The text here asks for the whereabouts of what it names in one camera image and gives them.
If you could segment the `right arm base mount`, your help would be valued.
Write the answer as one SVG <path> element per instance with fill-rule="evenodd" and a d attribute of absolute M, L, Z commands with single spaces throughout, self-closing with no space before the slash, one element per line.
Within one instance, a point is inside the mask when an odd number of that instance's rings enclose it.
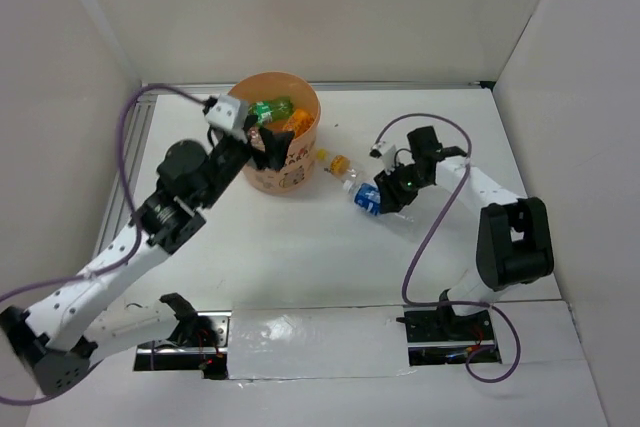
<path fill-rule="evenodd" d="M 462 365 L 473 352 L 472 363 L 501 362 L 486 310 L 458 317 L 452 307 L 404 309 L 396 322 L 405 330 L 412 367 Z"/>

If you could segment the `orange juice bottle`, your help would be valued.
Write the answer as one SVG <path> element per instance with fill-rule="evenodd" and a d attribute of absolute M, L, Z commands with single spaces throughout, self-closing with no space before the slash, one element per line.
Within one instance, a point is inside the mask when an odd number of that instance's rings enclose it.
<path fill-rule="evenodd" d="M 282 126 L 283 132 L 293 132 L 295 138 L 306 133 L 314 124 L 315 118 L 308 111 L 296 108 Z"/>

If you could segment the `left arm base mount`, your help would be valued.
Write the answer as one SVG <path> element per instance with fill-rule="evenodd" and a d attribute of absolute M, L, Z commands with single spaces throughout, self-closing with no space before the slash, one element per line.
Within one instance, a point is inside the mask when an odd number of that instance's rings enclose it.
<path fill-rule="evenodd" d="M 161 296 L 160 303 L 177 326 L 166 339 L 140 344 L 133 370 L 198 371 L 204 379 L 226 380 L 231 313 L 197 311 L 177 293 Z"/>

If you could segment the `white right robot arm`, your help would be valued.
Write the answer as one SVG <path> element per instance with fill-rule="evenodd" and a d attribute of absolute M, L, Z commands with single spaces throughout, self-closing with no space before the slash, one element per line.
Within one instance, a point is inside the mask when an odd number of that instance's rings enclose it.
<path fill-rule="evenodd" d="M 445 290 L 436 326 L 448 339 L 460 338 L 471 316 L 487 309 L 514 286 L 531 284 L 554 270 L 547 209 L 537 197 L 522 197 L 499 185 L 471 163 L 471 149 L 445 147 L 435 129 L 421 127 L 407 135 L 412 162 L 397 159 L 393 144 L 378 140 L 370 156 L 383 163 L 374 181 L 380 212 L 399 213 L 421 189 L 440 187 L 478 217 L 475 265 Z"/>

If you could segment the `clear bottle yellow cap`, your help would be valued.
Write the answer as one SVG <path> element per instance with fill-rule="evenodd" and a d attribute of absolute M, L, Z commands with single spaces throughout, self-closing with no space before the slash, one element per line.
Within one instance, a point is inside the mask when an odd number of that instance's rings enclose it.
<path fill-rule="evenodd" d="M 340 182 L 351 181 L 357 183 L 365 180 L 364 169 L 345 155 L 327 149 L 318 149 L 316 151 L 316 162 L 324 172 L 332 175 Z"/>

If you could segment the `green plastic soda bottle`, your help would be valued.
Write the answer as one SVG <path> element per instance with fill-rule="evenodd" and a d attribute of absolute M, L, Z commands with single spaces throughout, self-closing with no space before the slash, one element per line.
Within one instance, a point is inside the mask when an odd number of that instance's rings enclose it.
<path fill-rule="evenodd" d="M 250 106 L 249 112 L 257 117 L 260 125 L 288 119 L 295 108 L 291 98 L 281 96 L 271 100 L 257 101 Z"/>

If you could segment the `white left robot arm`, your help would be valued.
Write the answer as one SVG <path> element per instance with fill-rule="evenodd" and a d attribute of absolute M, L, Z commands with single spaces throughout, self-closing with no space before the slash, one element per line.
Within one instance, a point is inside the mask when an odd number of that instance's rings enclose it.
<path fill-rule="evenodd" d="M 204 226 L 201 210 L 214 205 L 246 164 L 284 167 L 293 133 L 259 133 L 263 149 L 230 134 L 221 135 L 211 151 L 194 140 L 173 144 L 157 168 L 155 191 L 103 252 L 42 301 L 2 311 L 1 330 L 46 400 L 69 391 L 105 358 L 138 344 L 189 346 L 201 332 L 217 342 L 211 322 L 177 293 L 162 295 L 130 320 L 110 318 L 106 309 Z"/>

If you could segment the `clear bottle blue label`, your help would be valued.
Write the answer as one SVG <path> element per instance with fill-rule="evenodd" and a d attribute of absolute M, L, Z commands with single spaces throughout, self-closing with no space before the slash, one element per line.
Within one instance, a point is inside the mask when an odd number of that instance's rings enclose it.
<path fill-rule="evenodd" d="M 342 189 L 350 204 L 377 223 L 393 229 L 409 229 L 414 226 L 412 217 L 401 213 L 382 213 L 380 192 L 376 186 L 368 182 L 345 180 Z"/>

